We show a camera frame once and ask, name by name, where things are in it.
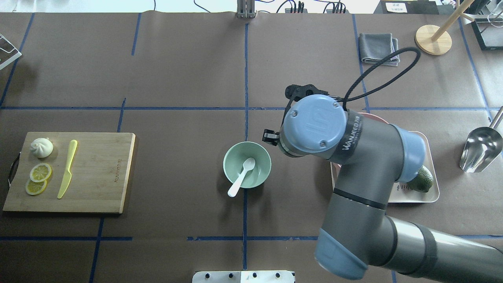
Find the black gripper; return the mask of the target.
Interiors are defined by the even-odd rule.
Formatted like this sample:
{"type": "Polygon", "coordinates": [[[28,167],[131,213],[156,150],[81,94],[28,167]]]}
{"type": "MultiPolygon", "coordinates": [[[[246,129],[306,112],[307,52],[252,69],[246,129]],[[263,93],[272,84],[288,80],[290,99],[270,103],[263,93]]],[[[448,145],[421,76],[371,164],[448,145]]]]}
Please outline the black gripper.
{"type": "Polygon", "coordinates": [[[280,131],[264,129],[262,141],[272,146],[277,146],[280,143],[280,131]]]}

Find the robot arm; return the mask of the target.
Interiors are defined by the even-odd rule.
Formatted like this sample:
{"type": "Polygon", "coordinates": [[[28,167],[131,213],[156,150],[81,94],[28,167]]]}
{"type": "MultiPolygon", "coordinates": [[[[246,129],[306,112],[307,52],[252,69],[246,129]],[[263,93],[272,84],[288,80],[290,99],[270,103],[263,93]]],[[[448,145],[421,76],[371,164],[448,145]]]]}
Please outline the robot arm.
{"type": "Polygon", "coordinates": [[[340,164],[315,258],[350,280],[380,266],[446,283],[501,283],[502,251],[386,215],[392,186],[417,176],[426,156],[417,134],[345,110],[314,94],[287,108],[280,131],[262,140],[293,158],[340,164]]]}

